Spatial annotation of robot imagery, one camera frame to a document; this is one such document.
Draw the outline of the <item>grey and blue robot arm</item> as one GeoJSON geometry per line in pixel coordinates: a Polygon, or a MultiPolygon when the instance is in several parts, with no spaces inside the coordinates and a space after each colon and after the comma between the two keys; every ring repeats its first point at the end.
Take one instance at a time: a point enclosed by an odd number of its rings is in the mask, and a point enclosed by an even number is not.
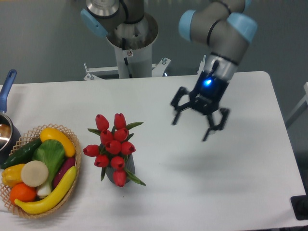
{"type": "MultiPolygon", "coordinates": [[[[180,87],[172,99],[174,124],[191,108],[207,117],[207,134],[224,129],[230,111],[220,107],[220,100],[257,31],[257,23],[244,14],[249,5],[248,0],[213,0],[205,9],[181,16],[180,36],[207,45],[211,53],[199,67],[194,88],[180,87]]],[[[80,16],[93,34],[114,47],[120,78],[153,76],[158,24],[142,0],[88,0],[80,16]]]]}

